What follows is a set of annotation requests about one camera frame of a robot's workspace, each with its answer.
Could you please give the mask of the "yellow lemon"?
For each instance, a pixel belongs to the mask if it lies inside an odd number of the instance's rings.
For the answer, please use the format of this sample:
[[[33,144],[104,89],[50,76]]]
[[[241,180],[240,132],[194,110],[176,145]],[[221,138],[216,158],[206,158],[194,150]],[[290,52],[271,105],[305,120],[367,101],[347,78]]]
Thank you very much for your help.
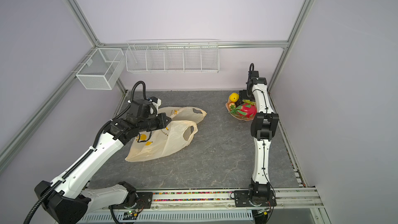
[[[239,100],[239,94],[238,94],[238,93],[232,93],[232,94],[229,96],[229,101],[230,101],[230,102],[235,103],[235,102],[237,102],[238,100]]]

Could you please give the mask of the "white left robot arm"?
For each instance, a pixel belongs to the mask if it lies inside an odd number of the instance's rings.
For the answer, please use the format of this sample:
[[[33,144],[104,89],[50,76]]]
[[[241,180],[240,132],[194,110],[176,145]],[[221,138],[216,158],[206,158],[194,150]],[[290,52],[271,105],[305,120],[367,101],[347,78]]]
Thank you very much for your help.
[[[87,213],[107,206],[136,207],[139,201],[136,189],[125,181],[95,192],[84,187],[102,165],[131,139],[141,132],[163,129],[171,121],[165,113],[160,113],[137,123],[121,118],[106,122],[93,145],[73,165],[51,182],[43,180],[35,187],[38,201],[24,223],[31,222],[39,207],[43,207],[59,224],[76,224]]]

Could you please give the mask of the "green chayote pear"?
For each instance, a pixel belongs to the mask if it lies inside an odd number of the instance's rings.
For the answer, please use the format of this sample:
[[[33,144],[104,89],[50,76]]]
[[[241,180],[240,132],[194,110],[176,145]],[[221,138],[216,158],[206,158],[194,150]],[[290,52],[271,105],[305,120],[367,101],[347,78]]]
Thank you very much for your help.
[[[243,100],[243,102],[247,105],[255,105],[256,103],[251,100]]]

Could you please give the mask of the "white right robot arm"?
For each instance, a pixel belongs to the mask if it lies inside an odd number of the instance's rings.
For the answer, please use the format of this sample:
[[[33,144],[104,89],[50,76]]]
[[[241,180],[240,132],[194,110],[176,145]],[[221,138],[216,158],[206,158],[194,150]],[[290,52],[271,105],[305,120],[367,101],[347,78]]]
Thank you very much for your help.
[[[260,77],[253,63],[249,67],[246,86],[245,90],[239,92],[239,96],[244,100],[253,100],[256,107],[250,126],[256,149],[255,165],[248,189],[235,191],[233,198],[237,207],[271,208],[276,206],[276,199],[268,173],[268,157],[279,115],[272,109],[266,78]]]

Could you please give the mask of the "red green dragon fruit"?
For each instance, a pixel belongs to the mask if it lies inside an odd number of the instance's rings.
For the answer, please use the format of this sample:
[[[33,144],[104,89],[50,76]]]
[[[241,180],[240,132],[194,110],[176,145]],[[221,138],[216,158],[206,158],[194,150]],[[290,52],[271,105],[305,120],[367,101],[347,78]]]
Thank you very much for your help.
[[[233,115],[234,117],[238,118],[251,118],[255,116],[257,113],[257,108],[255,105],[247,105],[247,104],[242,104],[240,106],[237,106],[234,110],[230,111],[230,114]]]

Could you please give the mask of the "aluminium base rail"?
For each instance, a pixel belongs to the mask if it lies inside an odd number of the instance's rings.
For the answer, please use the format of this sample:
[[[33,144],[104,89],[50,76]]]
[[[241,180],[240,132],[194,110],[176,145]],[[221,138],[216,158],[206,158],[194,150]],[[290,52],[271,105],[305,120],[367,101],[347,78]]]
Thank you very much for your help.
[[[102,207],[82,218],[82,224],[329,224],[316,188],[276,188],[268,200],[247,189],[139,191],[133,208]]]

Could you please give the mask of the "peach wavy fruit plate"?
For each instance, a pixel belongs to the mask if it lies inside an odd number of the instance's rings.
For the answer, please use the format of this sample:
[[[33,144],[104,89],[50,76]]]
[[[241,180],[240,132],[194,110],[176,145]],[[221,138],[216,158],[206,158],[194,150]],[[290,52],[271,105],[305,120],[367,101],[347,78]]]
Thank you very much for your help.
[[[226,108],[231,116],[243,121],[253,120],[257,113],[256,103],[250,100],[228,101]]]

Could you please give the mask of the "banana print plastic bag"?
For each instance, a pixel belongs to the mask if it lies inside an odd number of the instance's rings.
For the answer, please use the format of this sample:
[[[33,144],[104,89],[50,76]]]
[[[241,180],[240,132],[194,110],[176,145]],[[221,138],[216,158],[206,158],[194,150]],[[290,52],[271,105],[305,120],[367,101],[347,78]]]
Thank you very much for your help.
[[[142,132],[135,138],[127,162],[144,162],[172,155],[190,145],[198,132],[198,123],[207,113],[198,107],[164,107],[159,109],[172,119],[164,129]]]

